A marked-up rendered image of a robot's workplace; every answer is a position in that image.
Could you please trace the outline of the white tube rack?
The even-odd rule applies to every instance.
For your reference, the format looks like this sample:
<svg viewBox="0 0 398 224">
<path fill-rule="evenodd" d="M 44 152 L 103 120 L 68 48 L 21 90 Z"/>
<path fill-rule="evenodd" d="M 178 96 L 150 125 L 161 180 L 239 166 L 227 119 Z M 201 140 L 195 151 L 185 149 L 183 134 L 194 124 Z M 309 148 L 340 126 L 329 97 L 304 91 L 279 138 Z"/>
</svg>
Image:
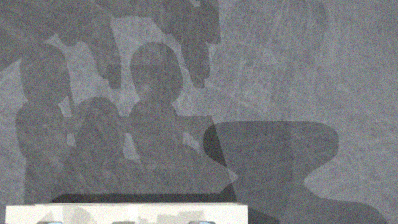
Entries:
<svg viewBox="0 0 398 224">
<path fill-rule="evenodd" d="M 42 203 L 6 207 L 5 224 L 248 224 L 247 205 L 233 203 Z"/>
</svg>

